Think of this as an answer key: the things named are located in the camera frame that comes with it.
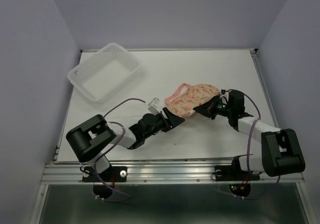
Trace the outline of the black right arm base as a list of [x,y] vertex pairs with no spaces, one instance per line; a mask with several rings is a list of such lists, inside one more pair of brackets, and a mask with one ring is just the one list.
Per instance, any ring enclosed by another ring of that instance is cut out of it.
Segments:
[[216,182],[231,181],[232,183],[229,184],[230,194],[248,197],[251,192],[250,181],[258,181],[260,176],[254,176],[252,172],[243,171],[240,166],[240,157],[234,157],[229,165],[216,165],[211,178]]

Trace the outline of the aluminium front rail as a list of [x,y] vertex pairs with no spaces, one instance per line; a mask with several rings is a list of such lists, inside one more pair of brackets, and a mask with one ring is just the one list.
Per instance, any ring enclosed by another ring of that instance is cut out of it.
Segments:
[[[189,161],[115,161],[113,166],[126,166],[127,179],[122,185],[151,184],[215,184],[212,174],[216,166],[230,165],[231,159],[208,159]],[[47,164],[41,184],[88,185],[82,181],[80,164]]]

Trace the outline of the floral mesh laundry bag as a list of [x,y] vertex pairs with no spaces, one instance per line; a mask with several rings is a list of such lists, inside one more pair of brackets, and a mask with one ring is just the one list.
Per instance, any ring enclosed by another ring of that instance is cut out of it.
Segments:
[[213,85],[183,83],[165,99],[165,104],[172,114],[178,117],[189,117],[194,114],[195,107],[219,95],[220,90]]

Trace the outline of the white perforated plastic basket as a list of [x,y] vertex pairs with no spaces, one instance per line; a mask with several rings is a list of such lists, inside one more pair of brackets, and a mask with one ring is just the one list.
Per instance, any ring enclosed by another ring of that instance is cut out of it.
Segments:
[[102,103],[125,85],[140,66],[134,54],[110,43],[70,70],[67,78],[89,101]]

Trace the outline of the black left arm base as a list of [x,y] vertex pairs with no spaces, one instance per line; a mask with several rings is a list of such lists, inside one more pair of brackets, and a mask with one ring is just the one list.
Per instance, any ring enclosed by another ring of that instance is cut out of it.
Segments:
[[88,165],[82,165],[80,171],[82,172],[82,182],[93,184],[93,194],[95,199],[101,201],[111,201],[116,202],[116,200],[111,200],[110,197],[114,193],[119,193],[121,191],[116,191],[116,183],[122,183],[127,181],[127,170],[126,166],[114,166],[110,167],[97,177],[94,168]]

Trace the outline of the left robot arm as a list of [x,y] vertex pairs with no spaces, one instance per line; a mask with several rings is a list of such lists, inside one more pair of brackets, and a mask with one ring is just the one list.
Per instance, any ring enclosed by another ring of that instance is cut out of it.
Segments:
[[145,114],[129,128],[117,122],[108,122],[98,114],[73,128],[66,134],[66,139],[80,163],[86,163],[93,169],[99,180],[110,182],[112,177],[123,181],[120,171],[112,167],[103,150],[122,146],[134,150],[144,145],[147,138],[168,132],[185,122],[185,119],[163,108],[158,114]]

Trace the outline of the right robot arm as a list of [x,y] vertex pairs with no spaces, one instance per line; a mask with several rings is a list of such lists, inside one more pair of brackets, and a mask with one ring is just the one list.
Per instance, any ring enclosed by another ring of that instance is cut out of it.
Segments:
[[270,177],[302,173],[306,164],[296,132],[267,125],[260,116],[247,113],[247,94],[234,89],[226,94],[225,103],[220,96],[214,96],[194,110],[212,120],[218,115],[226,117],[235,131],[248,136],[246,155],[236,156],[230,166],[232,177],[241,179],[247,173],[254,176],[266,173]]

